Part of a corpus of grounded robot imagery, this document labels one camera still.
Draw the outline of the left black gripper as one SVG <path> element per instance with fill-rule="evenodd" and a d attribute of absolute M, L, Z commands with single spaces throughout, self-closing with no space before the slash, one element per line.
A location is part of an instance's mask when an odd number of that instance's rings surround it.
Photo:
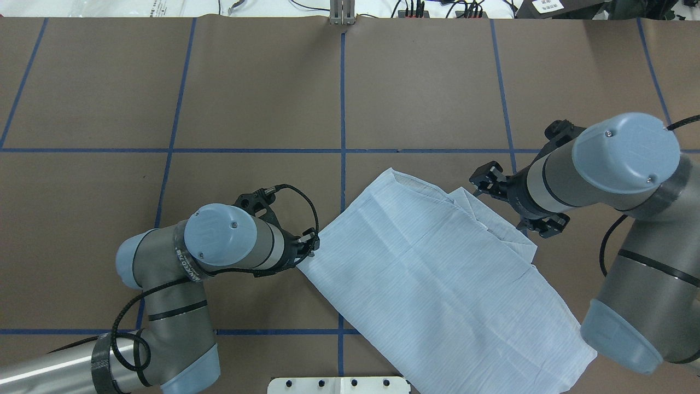
<path fill-rule="evenodd" d="M 295 268 L 305 258 L 313 256 L 320 245 L 318 233 L 312 230 L 305 230 L 302 235 L 292 235 L 282 230 L 282 235 L 284 248 L 278 271 Z"/>

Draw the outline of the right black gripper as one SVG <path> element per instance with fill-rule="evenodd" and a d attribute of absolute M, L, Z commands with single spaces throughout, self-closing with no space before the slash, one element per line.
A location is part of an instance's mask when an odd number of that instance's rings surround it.
<path fill-rule="evenodd" d="M 495 160 L 478 167 L 469 177 L 469 182 L 476 188 L 475 197 L 488 195 L 492 199 L 509 202 L 509 205 L 526 219 L 542 219 L 547 217 L 547 210 L 536 204 L 528 190 L 527 178 L 529 170 L 507 176 L 503 167 Z"/>

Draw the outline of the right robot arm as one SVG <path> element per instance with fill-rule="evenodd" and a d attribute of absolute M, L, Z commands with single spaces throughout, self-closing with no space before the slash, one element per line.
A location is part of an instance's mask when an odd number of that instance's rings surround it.
<path fill-rule="evenodd" d="M 475 195 L 509 204 L 518 230 L 561 234 L 569 212 L 603 204 L 620 217 L 602 238 L 602 289 L 590 302 L 581 337 L 603 356 L 639 374 L 660 364 L 698 373 L 699 174 L 676 130 L 630 112 L 589 127 L 555 120 L 547 143 L 526 167 L 506 175 L 492 160 L 469 178 Z"/>

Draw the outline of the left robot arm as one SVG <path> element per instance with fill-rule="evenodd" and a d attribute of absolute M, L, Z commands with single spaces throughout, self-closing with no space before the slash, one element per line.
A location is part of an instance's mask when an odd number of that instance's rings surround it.
<path fill-rule="evenodd" d="M 292 235 L 272 210 L 208 204 L 188 219 L 120 245 L 115 265 L 139 294 L 110 331 L 2 368 L 3 393 L 199 393 L 221 375 L 205 281 L 273 275 L 318 247 L 318 226 Z"/>

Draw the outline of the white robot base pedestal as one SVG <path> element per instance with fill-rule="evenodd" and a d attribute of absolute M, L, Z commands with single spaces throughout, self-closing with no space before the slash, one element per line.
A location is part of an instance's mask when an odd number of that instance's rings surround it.
<path fill-rule="evenodd" d="M 411 393 L 399 376 L 336 376 L 274 378 L 267 393 Z"/>

